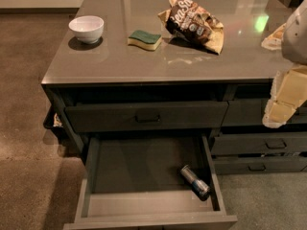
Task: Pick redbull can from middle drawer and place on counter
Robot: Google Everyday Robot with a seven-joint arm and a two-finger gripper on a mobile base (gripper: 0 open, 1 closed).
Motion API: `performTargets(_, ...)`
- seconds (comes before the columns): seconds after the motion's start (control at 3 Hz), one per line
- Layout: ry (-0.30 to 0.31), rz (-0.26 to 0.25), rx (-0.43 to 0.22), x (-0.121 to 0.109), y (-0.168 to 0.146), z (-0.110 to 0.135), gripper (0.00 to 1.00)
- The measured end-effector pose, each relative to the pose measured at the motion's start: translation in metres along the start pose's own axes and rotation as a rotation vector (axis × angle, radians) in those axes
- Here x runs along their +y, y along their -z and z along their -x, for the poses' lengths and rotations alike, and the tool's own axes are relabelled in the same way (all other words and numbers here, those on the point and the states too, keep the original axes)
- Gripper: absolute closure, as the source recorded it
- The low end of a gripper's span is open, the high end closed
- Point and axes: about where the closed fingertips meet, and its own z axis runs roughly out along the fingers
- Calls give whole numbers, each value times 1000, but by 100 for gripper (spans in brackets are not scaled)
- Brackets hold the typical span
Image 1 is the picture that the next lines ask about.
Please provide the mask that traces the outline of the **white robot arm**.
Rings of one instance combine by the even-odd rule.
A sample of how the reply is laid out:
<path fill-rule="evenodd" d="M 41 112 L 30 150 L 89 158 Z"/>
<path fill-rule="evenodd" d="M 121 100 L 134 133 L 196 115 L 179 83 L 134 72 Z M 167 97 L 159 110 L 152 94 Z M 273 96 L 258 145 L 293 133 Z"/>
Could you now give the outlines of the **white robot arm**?
<path fill-rule="evenodd" d="M 279 128 L 307 101 L 307 0 L 261 46 L 280 50 L 294 64 L 287 72 L 276 73 L 262 119 L 265 127 Z"/>

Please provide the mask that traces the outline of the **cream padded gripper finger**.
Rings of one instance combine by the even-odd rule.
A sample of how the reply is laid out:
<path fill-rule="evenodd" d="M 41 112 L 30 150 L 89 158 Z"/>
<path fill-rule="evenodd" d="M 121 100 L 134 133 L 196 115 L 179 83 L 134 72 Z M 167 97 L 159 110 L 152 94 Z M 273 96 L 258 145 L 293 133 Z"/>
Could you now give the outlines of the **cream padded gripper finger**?
<path fill-rule="evenodd" d="M 285 125 L 307 101 L 307 66 L 294 64 L 287 72 L 278 71 L 272 82 L 262 123 L 265 127 Z"/>
<path fill-rule="evenodd" d="M 261 46 L 267 50 L 275 51 L 281 49 L 281 42 L 286 24 L 279 26 L 272 34 L 267 36 L 261 43 Z"/>

